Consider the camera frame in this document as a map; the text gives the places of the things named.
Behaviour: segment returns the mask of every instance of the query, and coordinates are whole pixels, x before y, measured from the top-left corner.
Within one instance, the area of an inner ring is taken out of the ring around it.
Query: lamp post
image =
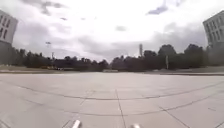
[[[50,48],[51,42],[46,42],[46,45],[47,45],[48,48]],[[51,59],[52,59],[51,66],[53,67],[53,64],[54,64],[54,52],[51,52]]]

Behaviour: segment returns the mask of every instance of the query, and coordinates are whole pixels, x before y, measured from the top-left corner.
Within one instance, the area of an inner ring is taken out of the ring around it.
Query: paved ground
[[[69,128],[76,119],[83,128],[224,128],[224,76],[0,74],[3,128]]]

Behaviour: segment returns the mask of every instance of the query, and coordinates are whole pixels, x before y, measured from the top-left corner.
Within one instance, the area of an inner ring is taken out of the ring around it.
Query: treeline
[[[76,71],[102,71],[114,69],[118,71],[148,71],[160,69],[189,69],[209,65],[207,51],[195,44],[190,44],[183,53],[177,53],[170,44],[160,47],[158,52],[145,50],[142,57],[121,56],[116,57],[108,64],[106,60],[97,62],[88,58],[66,56],[64,59],[44,57],[42,53],[26,52],[24,49],[13,49],[13,65],[28,68],[46,68],[76,70]]]
[[[28,68],[50,68],[62,70],[76,70],[76,71],[102,71],[108,68],[106,60],[97,62],[88,58],[78,59],[77,57],[66,56],[64,59],[55,59],[44,57],[42,53],[26,52],[24,49],[12,50],[12,65],[26,66]]]
[[[183,53],[177,53],[170,44],[160,47],[158,52],[146,50],[142,57],[116,57],[111,63],[114,70],[148,71],[161,69],[189,69],[208,65],[207,51],[190,44]]]

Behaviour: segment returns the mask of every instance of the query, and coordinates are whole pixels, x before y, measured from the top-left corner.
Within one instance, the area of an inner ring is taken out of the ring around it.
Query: cloudy sky
[[[224,9],[223,0],[1,0],[19,21],[13,46],[45,56],[111,60],[138,55],[138,45],[205,47],[202,22]]]

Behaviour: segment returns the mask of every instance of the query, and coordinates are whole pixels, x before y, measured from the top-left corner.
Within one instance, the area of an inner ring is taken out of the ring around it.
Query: distant building
[[[224,43],[224,11],[203,22],[208,44],[211,47]]]
[[[0,10],[0,64],[10,64],[12,43],[18,21]]]
[[[139,44],[139,56],[143,57],[143,45]]]
[[[203,22],[209,48],[209,60],[213,65],[224,64],[224,11]]]

